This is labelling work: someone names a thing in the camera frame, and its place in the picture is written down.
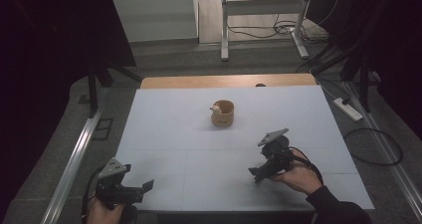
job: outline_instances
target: human hand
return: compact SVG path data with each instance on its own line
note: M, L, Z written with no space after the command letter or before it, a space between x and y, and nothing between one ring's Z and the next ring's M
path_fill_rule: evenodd
M306 159L303 154L293 149L293 155ZM292 169L283 173L276 174L271 177L271 180L276 182L283 182L290 186L292 189L303 192L306 195L311 195L317 191L322 184L317 178L317 174L314 173L310 167L304 163L294 160L292 163Z
M88 224L118 224L124 205L117 204L113 210L109 210L96 197L91 200L88 213Z

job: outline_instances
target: black sleeve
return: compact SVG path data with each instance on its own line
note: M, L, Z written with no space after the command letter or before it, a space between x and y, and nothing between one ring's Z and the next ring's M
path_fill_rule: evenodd
M368 214L352 202L340 202L321 187L307 198L317 213L316 224L371 224Z

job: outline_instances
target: small cup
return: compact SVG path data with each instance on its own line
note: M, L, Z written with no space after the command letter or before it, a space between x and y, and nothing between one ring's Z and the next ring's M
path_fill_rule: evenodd
M230 101L218 101L210 109L211 120L216 126L230 126L233 123L235 106Z

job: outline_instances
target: white tabletop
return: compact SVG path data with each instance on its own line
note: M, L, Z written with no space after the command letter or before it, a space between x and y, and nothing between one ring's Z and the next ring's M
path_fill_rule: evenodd
M209 108L235 105L216 127ZM266 159L257 143L287 127L339 199L373 209L319 86L138 90L116 159L132 164L124 186L155 179L138 209L151 211L304 211L306 196L282 183L253 184L249 167Z

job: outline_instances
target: wall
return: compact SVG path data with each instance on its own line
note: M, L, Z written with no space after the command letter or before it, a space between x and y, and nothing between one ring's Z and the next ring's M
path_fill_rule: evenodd
M197 38L194 0L113 0L129 42Z

